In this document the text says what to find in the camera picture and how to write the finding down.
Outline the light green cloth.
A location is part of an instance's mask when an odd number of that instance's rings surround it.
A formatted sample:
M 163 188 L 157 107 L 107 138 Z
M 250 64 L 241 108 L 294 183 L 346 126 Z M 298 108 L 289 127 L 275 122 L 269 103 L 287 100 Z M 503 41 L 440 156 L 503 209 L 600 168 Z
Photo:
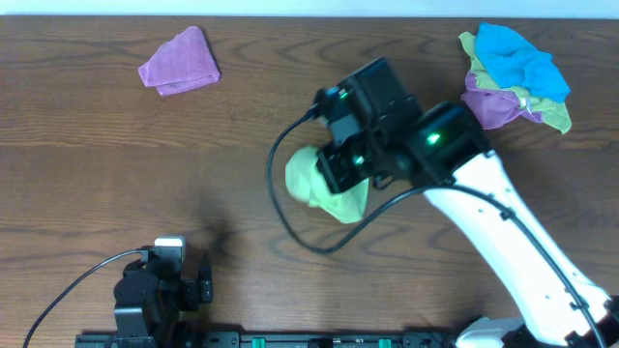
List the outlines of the light green cloth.
M 299 149 L 285 166 L 288 193 L 311 208 L 320 208 L 339 222 L 356 223 L 364 218 L 368 202 L 368 179 L 345 193 L 331 193 L 317 169 L 317 151 L 312 146 Z

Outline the blue cloth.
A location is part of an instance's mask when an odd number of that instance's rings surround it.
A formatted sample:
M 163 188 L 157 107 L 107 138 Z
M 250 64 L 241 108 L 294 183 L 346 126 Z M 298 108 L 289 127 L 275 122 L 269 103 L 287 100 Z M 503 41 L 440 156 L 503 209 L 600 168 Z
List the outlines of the blue cloth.
M 474 50 L 484 68 L 501 88 L 522 87 L 531 95 L 564 102 L 571 89 L 553 63 L 513 29 L 483 22 Z

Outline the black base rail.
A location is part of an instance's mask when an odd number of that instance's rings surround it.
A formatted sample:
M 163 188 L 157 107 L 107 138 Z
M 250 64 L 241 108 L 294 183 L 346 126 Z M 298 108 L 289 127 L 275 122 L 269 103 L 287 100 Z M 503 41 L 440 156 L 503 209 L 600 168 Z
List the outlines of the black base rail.
M 80 334 L 74 348 L 456 348 L 447 333 L 185 333 L 158 343 L 154 338 L 117 334 Z

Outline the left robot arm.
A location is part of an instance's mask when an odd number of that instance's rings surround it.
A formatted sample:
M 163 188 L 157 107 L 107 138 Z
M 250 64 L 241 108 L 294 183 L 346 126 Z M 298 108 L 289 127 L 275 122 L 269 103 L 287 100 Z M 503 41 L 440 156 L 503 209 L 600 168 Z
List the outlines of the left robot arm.
M 114 287 L 117 331 L 107 347 L 201 347 L 204 335 L 180 319 L 213 300 L 212 268 L 203 256 L 197 275 L 182 277 L 177 252 L 160 252 L 130 263 Z

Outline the folded purple cloth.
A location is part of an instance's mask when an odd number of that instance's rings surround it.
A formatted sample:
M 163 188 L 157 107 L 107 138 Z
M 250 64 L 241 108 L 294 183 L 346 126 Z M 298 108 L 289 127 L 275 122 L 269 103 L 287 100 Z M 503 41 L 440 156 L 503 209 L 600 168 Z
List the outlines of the folded purple cloth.
M 161 96 L 189 92 L 221 79 L 206 38 L 196 26 L 162 44 L 138 74 L 145 87 L 155 88 Z

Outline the olive green cloth in pile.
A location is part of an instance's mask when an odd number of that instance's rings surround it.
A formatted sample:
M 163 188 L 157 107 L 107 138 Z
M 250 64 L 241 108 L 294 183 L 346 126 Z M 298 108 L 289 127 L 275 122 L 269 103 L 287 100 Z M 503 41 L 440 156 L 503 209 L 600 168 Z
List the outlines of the olive green cloth in pile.
M 502 89 L 491 77 L 490 73 L 484 68 L 482 62 L 475 54 L 474 42 L 476 37 L 464 32 L 458 36 L 463 51 L 470 58 L 470 69 L 477 77 L 477 86 L 481 89 L 500 90 L 514 92 L 519 98 L 526 100 L 526 107 L 532 112 L 540 112 L 543 117 L 542 123 L 565 134 L 570 130 L 572 121 L 567 106 L 548 98 L 538 98 L 531 95 L 524 87 L 514 86 Z

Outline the crumpled purple cloth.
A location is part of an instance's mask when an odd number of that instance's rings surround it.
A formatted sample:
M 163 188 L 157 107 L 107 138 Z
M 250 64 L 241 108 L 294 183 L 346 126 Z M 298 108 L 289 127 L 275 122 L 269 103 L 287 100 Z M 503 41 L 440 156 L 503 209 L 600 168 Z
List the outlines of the crumpled purple cloth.
M 477 77 L 468 72 L 465 77 L 465 92 L 460 96 L 484 130 L 496 130 L 518 117 L 540 124 L 540 112 L 532 112 L 525 105 L 526 100 L 514 92 L 481 89 Z

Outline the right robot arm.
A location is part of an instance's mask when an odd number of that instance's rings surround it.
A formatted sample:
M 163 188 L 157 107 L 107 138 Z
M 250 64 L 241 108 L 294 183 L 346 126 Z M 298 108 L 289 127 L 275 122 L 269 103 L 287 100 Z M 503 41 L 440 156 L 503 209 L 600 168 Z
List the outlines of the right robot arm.
M 330 191 L 364 180 L 410 183 L 449 218 L 514 299 L 517 318 L 481 318 L 456 347 L 609 347 L 618 300 L 584 275 L 528 209 L 476 118 L 443 102 L 423 110 L 376 59 L 314 98 L 332 139 L 317 167 Z

